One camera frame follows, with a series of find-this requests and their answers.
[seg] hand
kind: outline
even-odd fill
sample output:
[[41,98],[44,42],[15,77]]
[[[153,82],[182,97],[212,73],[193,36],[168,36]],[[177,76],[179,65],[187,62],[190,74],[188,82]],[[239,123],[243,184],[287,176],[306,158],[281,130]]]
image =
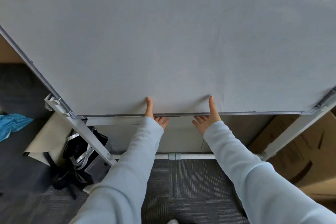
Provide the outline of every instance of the hand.
[[153,116],[153,101],[149,98],[146,97],[146,102],[147,102],[147,109],[146,109],[146,113],[145,113],[145,117],[150,117],[153,120],[155,120],[157,122],[157,124],[159,124],[163,130],[165,130],[166,126],[169,123],[169,118],[166,119],[166,117],[155,117]]
[[197,130],[204,136],[204,132],[216,121],[221,120],[215,106],[215,102],[213,101],[213,96],[209,98],[209,108],[210,108],[210,116],[194,116],[194,118],[198,121],[193,120],[192,123],[196,126]]

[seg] whiteboard surface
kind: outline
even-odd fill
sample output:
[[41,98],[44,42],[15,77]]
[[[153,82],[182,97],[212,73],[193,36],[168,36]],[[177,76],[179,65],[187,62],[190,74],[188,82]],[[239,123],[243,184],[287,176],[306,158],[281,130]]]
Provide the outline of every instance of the whiteboard surface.
[[336,84],[336,0],[0,0],[77,115],[303,111]]

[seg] metal stand leg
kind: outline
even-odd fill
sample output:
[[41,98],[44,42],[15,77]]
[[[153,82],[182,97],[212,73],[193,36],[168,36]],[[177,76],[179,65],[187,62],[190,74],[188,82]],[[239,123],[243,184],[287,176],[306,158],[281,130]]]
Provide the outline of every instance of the metal stand leg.
[[82,120],[73,119],[68,112],[63,109],[58,99],[55,99],[49,95],[44,100],[55,112],[57,112],[63,119],[65,119],[70,126],[88,143],[91,147],[111,166],[116,164],[116,160],[109,159],[111,157],[108,150],[101,144],[101,142],[95,137],[90,129],[85,125]]
[[303,131],[314,124],[319,118],[325,115],[336,105],[336,90],[330,91],[328,97],[318,104],[318,110],[311,115],[301,115],[294,121],[278,138],[269,144],[262,154],[259,155],[263,161],[273,157],[279,150],[300,135]]

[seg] light blue sweatshirt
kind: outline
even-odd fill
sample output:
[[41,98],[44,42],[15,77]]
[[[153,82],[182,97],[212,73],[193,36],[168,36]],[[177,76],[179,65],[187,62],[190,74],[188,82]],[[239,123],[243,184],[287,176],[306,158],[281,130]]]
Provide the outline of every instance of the light blue sweatshirt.
[[[95,185],[71,224],[140,224],[162,127],[144,117],[128,150]],[[204,139],[233,182],[251,224],[336,223],[336,215],[317,204],[252,154],[222,122],[212,124]]]

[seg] light blue sleeve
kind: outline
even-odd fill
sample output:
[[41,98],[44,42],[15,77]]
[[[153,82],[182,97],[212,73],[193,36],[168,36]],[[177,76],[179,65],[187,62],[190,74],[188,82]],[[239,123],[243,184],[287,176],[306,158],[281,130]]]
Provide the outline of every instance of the light blue sleeve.
[[334,213],[252,154],[222,121],[212,124],[204,139],[233,182],[251,224],[336,223]]
[[93,186],[71,224],[140,224],[147,181],[159,146],[162,127],[144,117],[128,150],[101,183]]

